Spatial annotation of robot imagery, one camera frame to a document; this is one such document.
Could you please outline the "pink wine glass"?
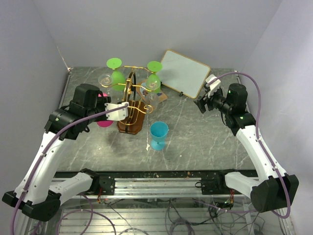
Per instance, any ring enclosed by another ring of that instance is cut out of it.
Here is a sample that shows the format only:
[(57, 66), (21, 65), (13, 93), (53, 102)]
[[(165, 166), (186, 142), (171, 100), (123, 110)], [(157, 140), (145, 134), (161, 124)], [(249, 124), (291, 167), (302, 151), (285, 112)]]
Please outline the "pink wine glass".
[[(102, 96), (103, 97), (107, 97), (107, 94), (106, 93), (102, 93)], [(102, 127), (102, 128), (106, 128), (106, 127), (109, 127), (113, 124), (113, 121), (112, 120), (105, 120), (105, 121), (98, 121), (97, 122), (97, 125)]]

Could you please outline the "clear wine glass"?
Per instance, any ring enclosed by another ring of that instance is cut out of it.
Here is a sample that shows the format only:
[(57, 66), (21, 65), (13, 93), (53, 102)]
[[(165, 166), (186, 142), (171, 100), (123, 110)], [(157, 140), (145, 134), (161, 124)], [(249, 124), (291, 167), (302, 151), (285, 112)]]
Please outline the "clear wine glass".
[(98, 83), (103, 89), (103, 92), (107, 96), (113, 97), (113, 89), (112, 89), (112, 76), (109, 73), (104, 73), (98, 77)]
[(160, 91), (160, 84), (155, 82), (148, 82), (146, 85), (145, 82), (141, 84), (143, 88), (140, 88), (140, 92), (144, 102), (148, 105), (151, 105), (155, 110), (159, 104), (158, 92)]

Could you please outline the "green wine glass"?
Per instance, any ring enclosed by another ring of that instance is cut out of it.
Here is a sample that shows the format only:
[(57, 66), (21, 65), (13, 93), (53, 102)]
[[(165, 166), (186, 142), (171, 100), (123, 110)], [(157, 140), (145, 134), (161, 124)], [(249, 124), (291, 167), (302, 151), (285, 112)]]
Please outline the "green wine glass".
[(119, 70), (122, 66), (122, 60), (116, 57), (110, 58), (107, 61), (107, 67), (112, 69), (112, 88), (116, 91), (123, 91), (126, 85), (124, 74)]
[(147, 65), (147, 69), (151, 73), (147, 78), (145, 84), (146, 88), (154, 93), (160, 92), (161, 81), (157, 72), (162, 70), (162, 64), (158, 61), (151, 61)]

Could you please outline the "gold wine glass rack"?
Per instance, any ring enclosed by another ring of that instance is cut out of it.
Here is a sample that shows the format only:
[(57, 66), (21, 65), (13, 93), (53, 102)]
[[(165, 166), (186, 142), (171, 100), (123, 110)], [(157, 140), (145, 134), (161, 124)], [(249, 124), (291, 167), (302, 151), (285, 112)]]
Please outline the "gold wine glass rack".
[(121, 101), (129, 103), (129, 115), (124, 120), (117, 122), (117, 128), (120, 133), (135, 135), (142, 129), (145, 115), (154, 111), (152, 106), (146, 105), (136, 92), (139, 83), (146, 82), (151, 73), (147, 67), (138, 66), (121, 66), (119, 70), (126, 79), (125, 89), (120, 92), (122, 92)]

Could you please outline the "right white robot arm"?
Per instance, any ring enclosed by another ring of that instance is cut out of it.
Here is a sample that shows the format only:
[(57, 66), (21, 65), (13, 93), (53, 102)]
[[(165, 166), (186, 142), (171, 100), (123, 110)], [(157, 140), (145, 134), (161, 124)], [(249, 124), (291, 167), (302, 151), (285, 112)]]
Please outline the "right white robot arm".
[(254, 180), (236, 170), (228, 170), (215, 182), (216, 190), (222, 194), (231, 189), (238, 191), (251, 200), (258, 212), (289, 208), (299, 181), (280, 166), (257, 133), (256, 120), (246, 109), (246, 87), (233, 83), (224, 96), (220, 81), (215, 81), (205, 85), (205, 91), (205, 95), (195, 101), (198, 108), (202, 113), (216, 109), (225, 116), (225, 125), (245, 148), (258, 176)]

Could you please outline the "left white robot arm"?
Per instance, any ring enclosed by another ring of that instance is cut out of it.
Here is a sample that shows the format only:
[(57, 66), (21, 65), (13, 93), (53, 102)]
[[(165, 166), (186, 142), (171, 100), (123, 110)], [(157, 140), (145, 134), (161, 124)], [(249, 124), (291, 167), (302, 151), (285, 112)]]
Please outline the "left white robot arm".
[(42, 143), (30, 169), (15, 190), (3, 195), (2, 201), (32, 219), (46, 222), (71, 197), (84, 192), (97, 193), (99, 175), (89, 169), (83, 169), (59, 184), (51, 182), (66, 146), (82, 132), (88, 132), (89, 124), (107, 119), (105, 105), (110, 100), (97, 86), (77, 86), (69, 105), (49, 115)]

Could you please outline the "blue wine glass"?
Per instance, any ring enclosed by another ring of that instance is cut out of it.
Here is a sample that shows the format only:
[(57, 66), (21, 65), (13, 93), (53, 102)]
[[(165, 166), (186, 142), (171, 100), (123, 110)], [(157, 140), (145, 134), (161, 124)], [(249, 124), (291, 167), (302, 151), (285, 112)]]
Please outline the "blue wine glass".
[(169, 128), (165, 122), (157, 121), (150, 127), (151, 133), (151, 147), (156, 151), (161, 151), (165, 147), (165, 139), (167, 137)]

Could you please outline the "gold framed whiteboard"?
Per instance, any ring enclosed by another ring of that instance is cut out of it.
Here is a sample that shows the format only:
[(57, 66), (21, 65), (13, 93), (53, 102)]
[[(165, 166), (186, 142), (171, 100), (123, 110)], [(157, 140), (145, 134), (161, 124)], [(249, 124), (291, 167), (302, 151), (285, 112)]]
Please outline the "gold framed whiteboard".
[(195, 99), (210, 74), (211, 68), (173, 50), (167, 50), (157, 73), (162, 85)]

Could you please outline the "small illustrated book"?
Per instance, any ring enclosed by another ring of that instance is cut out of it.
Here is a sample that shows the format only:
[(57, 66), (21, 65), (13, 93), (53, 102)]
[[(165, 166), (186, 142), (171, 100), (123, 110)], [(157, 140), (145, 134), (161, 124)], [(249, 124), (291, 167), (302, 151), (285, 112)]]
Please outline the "small illustrated book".
[[(141, 86), (142, 83), (143, 83), (143, 82), (139, 83), (139, 87), (136, 87), (136, 92), (139, 94), (139, 96), (140, 96), (141, 99), (143, 100), (142, 95), (141, 95), (141, 92), (140, 92), (140, 88), (143, 88), (143, 87)], [(160, 92), (158, 93), (158, 97), (159, 97), (159, 103), (165, 101), (165, 100), (168, 98), (168, 96), (167, 96), (163, 91), (160, 91)]]

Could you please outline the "aluminium rail frame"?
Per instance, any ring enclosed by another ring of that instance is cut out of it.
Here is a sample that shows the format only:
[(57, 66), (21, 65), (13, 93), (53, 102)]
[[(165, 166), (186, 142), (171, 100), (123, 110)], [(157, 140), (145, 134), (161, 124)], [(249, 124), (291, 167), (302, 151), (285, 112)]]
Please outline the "aluminium rail frame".
[(251, 227), (252, 213), (288, 218), (298, 180), (278, 163), (254, 170), (109, 171), (58, 173), (57, 166), (30, 168), (15, 196), (28, 217), (47, 222), (50, 233), (194, 234), (208, 229), (209, 215), (238, 215)]

